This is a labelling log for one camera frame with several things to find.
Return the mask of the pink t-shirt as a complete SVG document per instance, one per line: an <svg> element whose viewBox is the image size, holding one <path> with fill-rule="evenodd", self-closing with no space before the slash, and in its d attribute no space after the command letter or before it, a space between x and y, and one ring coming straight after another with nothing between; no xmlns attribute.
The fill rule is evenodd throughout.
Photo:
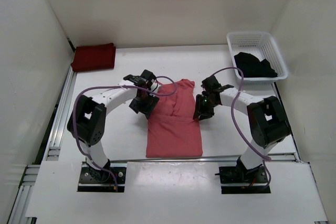
<svg viewBox="0 0 336 224"><path fill-rule="evenodd" d="M148 119L147 158L188 158L203 154L199 122L193 119L195 82L182 79L164 84L158 104Z"/></svg>

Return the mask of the dark red t-shirt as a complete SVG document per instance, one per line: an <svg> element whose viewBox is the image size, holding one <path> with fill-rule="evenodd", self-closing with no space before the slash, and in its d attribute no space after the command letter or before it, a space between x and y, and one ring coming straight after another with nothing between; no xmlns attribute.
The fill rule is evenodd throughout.
<svg viewBox="0 0 336 224"><path fill-rule="evenodd" d="M73 72L113 69L115 56L116 47L113 43L96 46L80 46L76 48L71 67Z"/></svg>

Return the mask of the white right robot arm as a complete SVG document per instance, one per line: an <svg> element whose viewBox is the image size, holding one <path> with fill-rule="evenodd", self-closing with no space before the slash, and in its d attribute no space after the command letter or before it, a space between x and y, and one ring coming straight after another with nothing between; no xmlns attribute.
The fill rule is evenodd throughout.
<svg viewBox="0 0 336 224"><path fill-rule="evenodd" d="M201 86L203 91L196 96L193 118L209 119L214 116L215 107L229 107L236 130L248 145L236 165L227 172L221 172L220 176L228 183L255 181L257 173L266 170L264 162L270 159L268 153L291 134L284 108L275 96L258 98L230 84L221 85L215 76L204 79ZM239 128L235 111L248 117L251 140L248 140Z"/></svg>

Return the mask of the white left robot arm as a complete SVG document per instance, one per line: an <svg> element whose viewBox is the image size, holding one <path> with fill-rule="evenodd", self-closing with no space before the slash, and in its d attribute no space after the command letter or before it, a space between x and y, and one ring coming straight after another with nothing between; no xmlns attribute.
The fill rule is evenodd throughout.
<svg viewBox="0 0 336 224"><path fill-rule="evenodd" d="M83 91L75 99L67 130L86 157L90 176L98 183L102 184L110 177L116 179L101 144L107 115L120 105L131 101L131 110L149 118L159 101L159 97L155 95L158 89L156 76L144 70L139 76L125 76L115 86L102 87L103 91L92 97L86 96Z"/></svg>

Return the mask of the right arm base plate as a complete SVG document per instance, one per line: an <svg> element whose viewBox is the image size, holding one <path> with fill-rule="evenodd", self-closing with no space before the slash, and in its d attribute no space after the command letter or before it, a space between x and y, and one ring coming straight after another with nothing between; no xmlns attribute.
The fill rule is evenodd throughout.
<svg viewBox="0 0 336 224"><path fill-rule="evenodd" d="M271 193L268 173L263 166L247 174L241 173L236 166L221 166L215 176L219 177L223 195Z"/></svg>

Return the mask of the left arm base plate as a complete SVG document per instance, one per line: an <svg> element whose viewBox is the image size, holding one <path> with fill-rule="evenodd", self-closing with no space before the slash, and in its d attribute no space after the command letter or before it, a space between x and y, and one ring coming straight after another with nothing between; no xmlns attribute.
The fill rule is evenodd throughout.
<svg viewBox="0 0 336 224"><path fill-rule="evenodd" d="M117 187L113 177L106 172L94 171L86 162L82 163L78 179L78 192L90 193L123 193L127 174L127 163L111 163L110 170L114 174Z"/></svg>

